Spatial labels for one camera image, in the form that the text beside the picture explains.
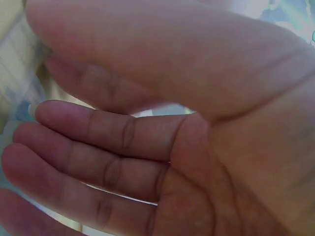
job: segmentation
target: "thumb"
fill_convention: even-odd
[[[209,118],[252,110],[314,70],[314,50],[289,31],[186,0],[28,0],[27,17],[58,53]]]

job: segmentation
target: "finger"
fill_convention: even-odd
[[[11,236],[83,236],[5,189],[0,189],[0,223]]]
[[[65,60],[54,54],[47,59],[46,67],[66,92],[104,111],[134,114],[166,104],[141,86],[99,66]]]
[[[90,188],[61,174],[28,147],[12,144],[2,157],[6,177],[40,204],[116,235],[146,236],[155,206]]]
[[[196,2],[29,0],[27,15],[57,53],[207,117],[248,112],[314,73],[314,50],[291,32]]]
[[[59,172],[107,191],[157,202],[168,163],[122,158],[73,141],[37,123],[24,123],[13,141],[33,150]]]
[[[40,123],[71,139],[118,154],[158,161],[169,161],[184,118],[134,118],[60,101],[44,102],[36,109]]]

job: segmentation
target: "skin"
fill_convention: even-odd
[[[39,124],[22,124],[3,153],[13,184],[123,236],[315,234],[311,46],[188,1],[28,0],[27,13],[55,51],[46,64],[56,81],[99,109],[40,104]],[[121,115],[143,100],[197,112]],[[8,190],[0,222],[13,236],[81,235]]]

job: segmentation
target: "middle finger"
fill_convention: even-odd
[[[73,141],[37,123],[24,123],[14,142],[26,145],[58,171],[107,191],[157,202],[168,163],[122,157]]]

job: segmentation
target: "fingernail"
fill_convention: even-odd
[[[36,109],[38,107],[38,104],[30,104],[28,108],[29,115],[33,118],[36,119]]]

